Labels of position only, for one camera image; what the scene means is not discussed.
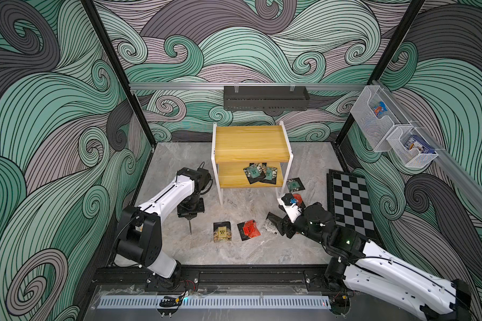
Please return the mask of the yellow label tea bag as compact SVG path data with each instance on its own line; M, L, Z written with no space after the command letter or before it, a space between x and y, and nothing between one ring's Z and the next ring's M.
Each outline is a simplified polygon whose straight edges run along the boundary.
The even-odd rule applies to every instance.
M213 241L214 243L231 242L232 229L229 221L213 223Z

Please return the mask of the green label tea bag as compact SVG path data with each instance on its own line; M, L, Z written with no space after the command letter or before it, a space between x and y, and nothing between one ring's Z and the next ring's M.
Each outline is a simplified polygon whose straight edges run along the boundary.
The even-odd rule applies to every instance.
M250 163L248 167L243 168L243 171L249 184L262 182L266 177L262 163Z

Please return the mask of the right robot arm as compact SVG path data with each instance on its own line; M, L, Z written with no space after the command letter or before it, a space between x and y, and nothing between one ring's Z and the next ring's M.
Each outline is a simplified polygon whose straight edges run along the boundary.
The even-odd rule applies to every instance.
M365 235L339 226L321 203L281 204L286 215L268 213L282 236L300 234L322 246L331 260L324 274L336 292L362 292L421 320L471 320L471 290L460 279L436 277L392 255Z

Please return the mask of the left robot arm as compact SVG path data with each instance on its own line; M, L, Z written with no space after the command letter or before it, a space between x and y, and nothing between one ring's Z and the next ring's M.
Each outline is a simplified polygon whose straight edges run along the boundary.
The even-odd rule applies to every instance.
M162 251L162 225L172 211L192 220L205 211L203 194L212 181L208 170L182 168L156 196L124 208L116 232L114 253L164 279L178 275L179 263Z

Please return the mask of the white metal wooden shelf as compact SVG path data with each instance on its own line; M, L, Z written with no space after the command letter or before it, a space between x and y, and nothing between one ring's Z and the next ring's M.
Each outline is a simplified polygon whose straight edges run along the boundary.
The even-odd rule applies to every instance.
M224 203L225 189L274 187L277 196L284 194L293 158L283 121L273 126L213 125L211 161L220 204ZM276 167L277 183L250 184L243 172L250 163Z

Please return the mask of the black chessboard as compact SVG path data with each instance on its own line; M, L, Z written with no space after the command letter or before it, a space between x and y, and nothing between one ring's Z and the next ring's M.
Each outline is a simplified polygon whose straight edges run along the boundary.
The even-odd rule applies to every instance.
M366 180L330 169L327 178L328 210L338 226L344 226L382 244L372 210Z

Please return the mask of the aluminium wall rail back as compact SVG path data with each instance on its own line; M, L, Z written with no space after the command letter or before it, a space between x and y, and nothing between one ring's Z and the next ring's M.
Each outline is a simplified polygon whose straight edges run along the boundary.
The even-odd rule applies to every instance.
M223 90L226 86L236 89L240 87L284 87L294 90L304 86L312 91L362 91L365 84L335 84L335 83L237 83L237 82L132 82L129 88L132 91L141 90Z

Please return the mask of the aluminium wall rail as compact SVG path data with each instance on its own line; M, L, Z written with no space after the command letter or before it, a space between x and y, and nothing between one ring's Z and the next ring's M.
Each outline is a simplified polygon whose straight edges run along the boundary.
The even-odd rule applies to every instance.
M393 93L381 83L380 80L373 80L373 85L379 86L384 93L389 97L391 102L396 106L396 109L402 115L401 118L406 120L408 124L412 125L414 129L426 140L431 146L436 149L438 157L435 159L436 164L443 170L444 173L452 180L452 182L462 190L467 200L475 207L475 209L482 215L482 187L455 161L454 158L440 146L438 140L430 135L428 127L425 127L421 122L416 120L410 112L404 108L399 101L396 100Z
M362 91L365 84L335 84L335 83L237 83L237 82L132 82L129 88L132 91L141 90L223 90L226 86L236 89L240 87L284 87L294 90L304 86L312 91Z

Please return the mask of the clear wall bin upper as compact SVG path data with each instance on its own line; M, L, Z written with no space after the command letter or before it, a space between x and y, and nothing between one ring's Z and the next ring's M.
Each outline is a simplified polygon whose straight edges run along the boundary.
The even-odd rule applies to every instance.
M380 86L366 86L352 107L351 115L374 152L388 152L388 136L398 125L394 104Z

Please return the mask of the clear wall bin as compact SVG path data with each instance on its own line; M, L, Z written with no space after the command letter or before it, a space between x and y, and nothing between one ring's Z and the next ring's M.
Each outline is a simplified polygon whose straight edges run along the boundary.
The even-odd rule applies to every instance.
M438 157L435 149L411 125L395 126L386 140L408 168L424 168Z
M398 125L394 104L380 86L366 86L352 107L351 115L374 152L388 152L388 136Z

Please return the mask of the clear wall bin lower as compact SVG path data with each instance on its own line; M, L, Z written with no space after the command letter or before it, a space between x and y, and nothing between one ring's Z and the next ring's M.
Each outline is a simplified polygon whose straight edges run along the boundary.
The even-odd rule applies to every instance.
M435 149L411 125L395 126L386 140L408 168L424 168L438 157Z

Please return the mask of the black frame post left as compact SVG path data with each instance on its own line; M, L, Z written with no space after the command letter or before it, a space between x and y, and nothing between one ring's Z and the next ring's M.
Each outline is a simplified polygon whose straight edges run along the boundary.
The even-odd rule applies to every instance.
M123 69L119 57L117 56L115 49L113 48L112 41L108 36L108 33L105 29L103 21L100 18L99 12L96 8L94 1L91 0L82 0L81 4L91 22L91 25L104 49L104 53L106 54L108 60L112 64L112 69L115 72L116 77L119 80L119 84L123 89L123 92L126 95L126 98L135 114L141 129L143 130L151 148L155 150L157 147L157 142L155 141L147 119L143 113L143 109L139 103L139 99L136 97L134 93L132 93L130 89L130 83L128 81L127 75L125 70Z

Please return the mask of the black frame post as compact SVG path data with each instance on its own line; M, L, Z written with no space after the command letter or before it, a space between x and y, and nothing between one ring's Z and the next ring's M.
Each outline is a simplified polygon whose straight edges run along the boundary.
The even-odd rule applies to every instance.
M99 12L96 8L94 1L91 0L82 0L81 4L91 22L91 25L104 49L104 53L106 54L108 60L112 64L112 69L115 72L116 77L119 80L119 84L123 89L123 92L126 95L126 98L135 114L141 129L143 130L151 148L155 150L157 147L157 142L155 141L147 119L143 113L143 109L139 103L139 99L136 97L134 93L132 93L130 89L130 83L128 81L127 75L125 70L123 69L119 57L117 56L115 49L113 48L112 41L108 36L108 33L105 29L103 21L100 18Z
M424 3L425 0L413 0L410 2L407 10L404 13L404 16L392 34L390 43L387 45L383 55L374 68L367 85L370 85L373 83L373 81L380 80L388 64L391 62L393 56L400 47L400 44L406 37L407 32L411 28L411 25L413 24L416 16L419 14Z

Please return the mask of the aluminium wall rail right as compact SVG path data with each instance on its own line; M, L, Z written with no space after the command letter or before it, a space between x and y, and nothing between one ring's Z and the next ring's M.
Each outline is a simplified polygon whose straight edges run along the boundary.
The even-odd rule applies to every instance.
M482 187L455 161L454 158L440 146L438 140L430 135L428 127L425 127L421 122L416 120L410 112L404 108L399 101L396 100L393 93L381 83L380 80L373 80L373 85L379 86L384 93L389 97L391 102L396 106L396 109L402 115L401 118L406 120L408 124L412 125L414 129L426 140L431 146L436 149L438 157L435 159L436 164L443 170L444 173L452 180L452 182L462 190L467 200L475 207L475 209L482 215Z

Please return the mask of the black frame post right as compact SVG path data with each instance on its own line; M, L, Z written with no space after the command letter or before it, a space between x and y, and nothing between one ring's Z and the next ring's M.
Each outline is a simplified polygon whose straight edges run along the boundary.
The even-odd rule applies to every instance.
M373 81L380 80L388 64L391 62L393 56L400 47L400 44L406 37L407 32L411 28L411 25L413 24L416 16L419 14L424 3L425 0L413 0L410 2L407 10L404 13L404 16L392 34L390 43L387 45L383 55L374 68L367 85L370 85L373 83Z

